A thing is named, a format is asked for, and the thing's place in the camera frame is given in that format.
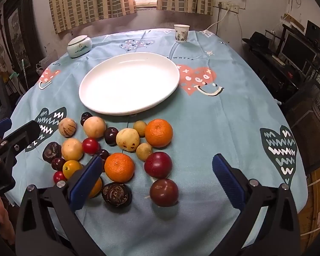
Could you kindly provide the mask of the person's left hand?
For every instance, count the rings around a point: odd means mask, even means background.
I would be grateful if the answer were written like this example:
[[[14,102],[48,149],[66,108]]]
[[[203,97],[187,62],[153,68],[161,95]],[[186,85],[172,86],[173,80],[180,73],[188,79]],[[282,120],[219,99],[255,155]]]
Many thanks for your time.
[[[8,241],[9,245],[15,243],[15,232],[9,219],[8,211],[4,208],[4,204],[0,197],[0,235]]]

